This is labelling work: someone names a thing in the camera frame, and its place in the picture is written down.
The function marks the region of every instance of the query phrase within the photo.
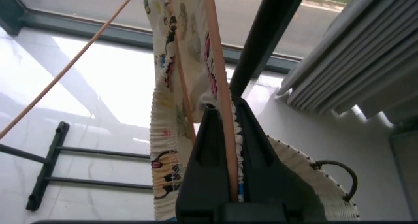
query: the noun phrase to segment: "thin wooden rod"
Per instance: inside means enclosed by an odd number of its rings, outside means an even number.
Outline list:
[[[238,202],[238,162],[236,158],[234,120],[229,97],[229,87],[223,60],[221,35],[217,23],[215,0],[204,0],[206,19],[208,20],[210,44],[214,57],[215,73],[222,114],[223,134],[225,135],[225,149],[227,154],[227,168],[229,174],[229,186],[233,202]]]
[[[115,17],[122,11],[123,8],[130,2],[130,0],[126,0],[121,7],[113,14],[113,16],[107,21],[100,30],[90,39],[90,41],[79,51],[79,53],[65,66],[65,68],[48,84],[48,86],[41,91],[41,93],[33,99],[31,103],[28,104],[22,112],[14,120],[5,127],[0,133],[0,139],[2,139],[19,121],[52,89],[52,87],[58,83],[58,81],[64,76],[65,73],[80,59],[80,57],[84,54],[84,52],[100,37],[100,35],[105,31],[105,29],[113,22]]]
[[[172,8],[172,0],[169,0],[169,3],[170,4],[167,7],[167,15],[168,15],[167,19],[170,19],[170,17],[174,14],[174,10]],[[176,62],[178,64],[178,66],[177,66],[178,75],[180,77],[180,85],[182,87],[182,92],[183,92],[183,104],[185,106],[185,114],[187,116],[187,124],[190,127],[190,129],[192,130],[192,132],[191,132],[191,144],[194,146],[195,141],[196,141],[196,132],[195,132],[195,126],[193,125],[193,114],[191,112],[191,106],[190,106],[190,101],[189,101],[189,92],[187,91],[187,85],[185,84],[185,79],[184,79],[182,59],[180,57],[180,48],[178,46],[178,41],[179,40],[180,40],[179,39],[179,34],[176,31],[175,39],[174,39],[174,46],[176,47]]]

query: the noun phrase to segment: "dark pole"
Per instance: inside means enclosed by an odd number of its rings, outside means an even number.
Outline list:
[[[251,77],[258,77],[302,0],[262,0],[229,84],[241,96]]]
[[[21,157],[24,159],[29,159],[32,161],[40,162],[40,163],[46,163],[47,160],[41,156],[34,155],[32,153],[24,152],[22,150],[11,148],[10,146],[6,146],[3,144],[0,144],[0,152],[7,153],[9,155],[15,155],[17,157]]]

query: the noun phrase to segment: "pavement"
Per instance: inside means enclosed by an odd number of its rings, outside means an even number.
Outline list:
[[[22,0],[29,8],[107,21],[125,0]],[[261,0],[215,0],[222,43],[243,46]],[[274,52],[306,57],[319,44],[340,10],[303,2]],[[115,19],[121,25],[151,29],[142,0],[131,1]]]

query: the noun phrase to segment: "gray curtain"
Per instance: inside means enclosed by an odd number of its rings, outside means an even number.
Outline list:
[[[341,114],[357,105],[392,123],[418,116],[418,0],[352,0],[282,82],[287,103]]]

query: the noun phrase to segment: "glossy floor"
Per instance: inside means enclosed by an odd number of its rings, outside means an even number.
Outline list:
[[[86,39],[23,29],[17,37],[0,30],[0,129],[3,129],[85,45]],[[227,69],[228,77],[233,67]],[[359,177],[355,200],[362,219],[409,219],[383,118],[361,113],[309,115],[288,107],[274,92],[283,76],[264,72],[244,97],[266,133],[314,159],[333,159]],[[71,128],[64,145],[149,153],[154,87],[153,54],[95,43],[51,92],[0,143],[45,156],[60,121]],[[347,189],[343,170],[325,168]],[[36,212],[25,210],[40,164],[0,153],[0,219],[153,219],[153,196],[129,190],[52,184]],[[147,161],[63,154],[54,176],[151,185]]]

